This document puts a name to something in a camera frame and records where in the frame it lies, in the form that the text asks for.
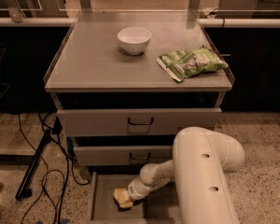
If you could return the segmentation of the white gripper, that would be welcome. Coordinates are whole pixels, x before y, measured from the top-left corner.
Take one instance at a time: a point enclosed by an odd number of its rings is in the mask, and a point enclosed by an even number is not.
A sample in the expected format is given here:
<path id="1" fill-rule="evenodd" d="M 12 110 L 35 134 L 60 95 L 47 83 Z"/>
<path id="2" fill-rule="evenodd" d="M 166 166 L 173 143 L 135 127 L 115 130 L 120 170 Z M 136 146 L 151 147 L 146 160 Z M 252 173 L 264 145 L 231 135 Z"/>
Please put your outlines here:
<path id="1" fill-rule="evenodd" d="M 170 178 L 164 178 L 152 186 L 147 186 L 141 182 L 139 178 L 134 179 L 128 185 L 128 194 L 121 193 L 119 196 L 119 207 L 121 209 L 128 209 L 133 207 L 133 201 L 144 199 L 148 194 L 154 190 L 160 189 L 167 185 Z"/>

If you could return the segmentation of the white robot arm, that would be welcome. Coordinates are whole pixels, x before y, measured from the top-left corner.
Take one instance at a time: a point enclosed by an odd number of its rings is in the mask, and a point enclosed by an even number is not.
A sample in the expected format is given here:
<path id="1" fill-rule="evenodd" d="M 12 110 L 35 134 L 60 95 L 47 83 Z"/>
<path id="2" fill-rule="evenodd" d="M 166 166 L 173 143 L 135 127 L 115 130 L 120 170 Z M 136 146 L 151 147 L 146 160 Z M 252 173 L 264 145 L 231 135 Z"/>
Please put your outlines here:
<path id="1" fill-rule="evenodd" d="M 245 161 L 234 138 L 201 127 L 188 127 L 175 137 L 172 158 L 149 163 L 126 188 L 114 190 L 121 208 L 130 208 L 174 180 L 182 224 L 240 224 L 224 174 Z"/>

